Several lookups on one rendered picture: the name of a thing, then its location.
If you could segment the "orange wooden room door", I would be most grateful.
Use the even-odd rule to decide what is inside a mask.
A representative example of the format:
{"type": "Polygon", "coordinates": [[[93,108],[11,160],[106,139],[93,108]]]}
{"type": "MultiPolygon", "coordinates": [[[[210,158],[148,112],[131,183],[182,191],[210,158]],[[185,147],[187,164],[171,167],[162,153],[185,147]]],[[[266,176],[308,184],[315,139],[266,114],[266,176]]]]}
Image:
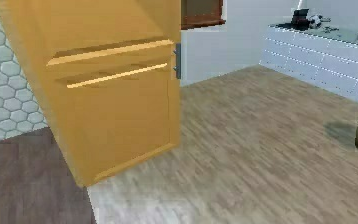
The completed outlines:
{"type": "Polygon", "coordinates": [[[181,0],[0,0],[0,22],[77,185],[178,145],[181,0]]]}

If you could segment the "black and white ball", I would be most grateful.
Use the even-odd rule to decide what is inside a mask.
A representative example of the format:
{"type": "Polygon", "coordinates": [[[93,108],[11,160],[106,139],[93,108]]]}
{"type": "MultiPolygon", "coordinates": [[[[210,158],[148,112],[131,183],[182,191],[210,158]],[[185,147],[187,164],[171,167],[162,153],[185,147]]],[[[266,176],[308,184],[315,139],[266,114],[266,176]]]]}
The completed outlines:
{"type": "Polygon", "coordinates": [[[321,26],[322,21],[321,19],[323,18],[322,15],[313,15],[309,18],[309,27],[311,29],[317,29],[321,26]]]}

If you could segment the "white chest of drawers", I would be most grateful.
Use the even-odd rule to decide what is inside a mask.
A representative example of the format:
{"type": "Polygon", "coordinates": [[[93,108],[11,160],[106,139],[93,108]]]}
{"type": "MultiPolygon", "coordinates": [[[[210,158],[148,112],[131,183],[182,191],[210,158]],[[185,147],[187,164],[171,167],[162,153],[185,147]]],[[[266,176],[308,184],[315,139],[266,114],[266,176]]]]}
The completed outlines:
{"type": "Polygon", "coordinates": [[[260,64],[358,102],[358,32],[270,25],[260,64]]]}

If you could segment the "black box-shaped appliance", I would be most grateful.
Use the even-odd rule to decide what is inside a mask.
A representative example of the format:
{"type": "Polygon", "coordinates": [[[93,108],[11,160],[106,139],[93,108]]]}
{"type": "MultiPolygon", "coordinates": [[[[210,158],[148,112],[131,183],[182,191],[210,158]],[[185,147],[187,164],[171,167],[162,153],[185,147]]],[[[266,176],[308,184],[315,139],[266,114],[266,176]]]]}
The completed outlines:
{"type": "Polygon", "coordinates": [[[297,30],[306,30],[309,28],[309,20],[307,19],[308,9],[296,9],[293,13],[291,25],[297,30]]]}

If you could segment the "brown framed window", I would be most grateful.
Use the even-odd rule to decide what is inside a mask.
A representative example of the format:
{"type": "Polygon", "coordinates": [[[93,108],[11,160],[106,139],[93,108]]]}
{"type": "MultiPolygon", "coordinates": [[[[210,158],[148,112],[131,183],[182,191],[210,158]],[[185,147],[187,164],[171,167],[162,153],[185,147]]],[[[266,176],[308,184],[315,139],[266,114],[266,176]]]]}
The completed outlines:
{"type": "Polygon", "coordinates": [[[181,0],[181,29],[223,25],[223,0],[181,0]]]}

